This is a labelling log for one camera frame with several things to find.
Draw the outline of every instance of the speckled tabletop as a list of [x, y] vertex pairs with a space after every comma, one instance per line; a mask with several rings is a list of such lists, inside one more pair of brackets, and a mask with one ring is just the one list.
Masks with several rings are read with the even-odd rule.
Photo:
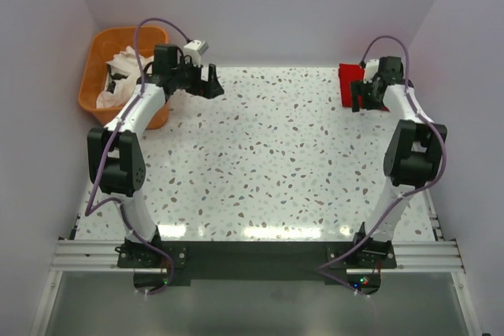
[[[382, 160], [397, 120], [344, 109], [334, 68], [218, 73], [224, 96], [176, 93], [169, 122], [141, 141], [143, 190], [161, 237], [351, 239], [382, 190]], [[76, 239], [124, 237], [107, 205], [78, 220]], [[434, 240], [423, 194], [411, 200], [395, 240]]]

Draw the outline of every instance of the red block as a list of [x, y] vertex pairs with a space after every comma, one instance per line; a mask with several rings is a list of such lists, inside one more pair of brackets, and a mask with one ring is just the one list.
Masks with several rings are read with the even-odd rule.
[[341, 90], [341, 104], [346, 108], [352, 106], [352, 93], [350, 92], [350, 83], [356, 80], [364, 79], [364, 69], [359, 65], [339, 64], [339, 89]]

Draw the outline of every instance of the white towel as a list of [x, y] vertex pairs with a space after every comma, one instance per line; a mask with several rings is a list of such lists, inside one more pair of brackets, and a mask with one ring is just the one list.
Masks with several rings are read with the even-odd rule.
[[[149, 62], [152, 62], [154, 57], [144, 58], [140, 56], [142, 66], [145, 67]], [[115, 80], [116, 86], [113, 93], [107, 91], [107, 84], [110, 77], [107, 74], [103, 91], [96, 98], [96, 108], [111, 108], [120, 106], [126, 103], [133, 95], [136, 81], [140, 77], [139, 66], [136, 63], [135, 51], [131, 46], [119, 54], [113, 56], [111, 61], [106, 62], [110, 65], [112, 74], [121, 74], [127, 76], [125, 79]]]

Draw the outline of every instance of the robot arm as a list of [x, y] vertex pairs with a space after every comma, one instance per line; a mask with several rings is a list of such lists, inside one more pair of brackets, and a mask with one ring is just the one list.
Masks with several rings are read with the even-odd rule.
[[[418, 104], [413, 84], [405, 83], [400, 58], [382, 57], [367, 62], [364, 79], [352, 82], [350, 89], [353, 112], [358, 112], [361, 107], [388, 109], [398, 118], [398, 124], [384, 156], [386, 180], [380, 198], [372, 215], [355, 234], [351, 246], [344, 248], [347, 252], [335, 253], [335, 256], [341, 257], [336, 259], [339, 263], [333, 264], [332, 268], [396, 268], [392, 246], [395, 228], [408, 205], [411, 191], [422, 188], [426, 182], [436, 177], [442, 159], [441, 145], [423, 121], [431, 120]], [[432, 126], [444, 141], [447, 128], [441, 124]], [[397, 203], [398, 198], [402, 198], [402, 201]], [[372, 275], [355, 282], [352, 279], [354, 278], [348, 275], [346, 281], [356, 290], [368, 294], [376, 292], [380, 287], [379, 276]]]
[[[202, 66], [199, 63], [206, 48], [206, 42], [191, 41], [183, 48], [183, 52], [188, 54], [179, 58], [179, 47], [156, 45], [152, 74], [146, 77], [144, 91], [137, 85], [121, 112], [105, 127], [93, 128], [87, 135], [89, 172], [91, 181], [94, 182], [105, 145], [113, 131], [119, 127], [111, 149], [118, 151], [119, 156], [107, 158], [100, 189], [103, 193], [114, 194], [115, 198], [121, 199], [129, 225], [148, 242], [158, 235], [158, 229], [150, 218], [143, 199], [142, 185], [146, 177], [146, 165], [139, 139], [152, 116], [176, 90], [184, 89], [204, 98], [215, 98], [224, 93], [217, 79], [215, 65], [209, 65], [208, 80], [201, 79]], [[190, 63], [186, 62], [187, 56], [191, 57]], [[140, 243], [130, 229], [125, 228], [126, 239]]]
[[[408, 83], [409, 97], [416, 112], [406, 97], [405, 83], [402, 78], [402, 63], [397, 57], [382, 57], [368, 61], [365, 65], [364, 79], [353, 82], [352, 109], [359, 110], [358, 96], [365, 109], [386, 107], [396, 118], [398, 125], [391, 143], [385, 153], [384, 174], [387, 179], [376, 207], [365, 222], [365, 231], [378, 223], [387, 206], [397, 197], [432, 181], [439, 169], [441, 149], [437, 138], [418, 116], [432, 122], [424, 113], [414, 94], [412, 83]], [[443, 139], [447, 129], [444, 125], [435, 125]], [[375, 241], [387, 242], [394, 237], [394, 230], [404, 213], [410, 198], [404, 198], [389, 213], [372, 235]]]

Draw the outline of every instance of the orange plastic bin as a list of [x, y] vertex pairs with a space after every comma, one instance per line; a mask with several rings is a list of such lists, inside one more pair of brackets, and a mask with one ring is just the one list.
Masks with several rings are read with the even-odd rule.
[[[96, 108], [96, 99], [105, 87], [107, 77], [106, 62], [113, 59], [114, 54], [133, 46], [133, 34], [136, 27], [110, 28], [98, 33], [91, 44], [87, 55], [86, 68], [80, 84], [79, 104], [82, 109], [92, 113], [102, 125], [109, 123], [122, 109], [122, 106], [112, 108]], [[139, 32], [139, 50], [144, 57], [154, 54], [158, 43], [167, 43], [168, 34], [165, 29], [146, 25]], [[158, 129], [168, 121], [169, 105], [166, 103], [150, 120], [148, 129]]]

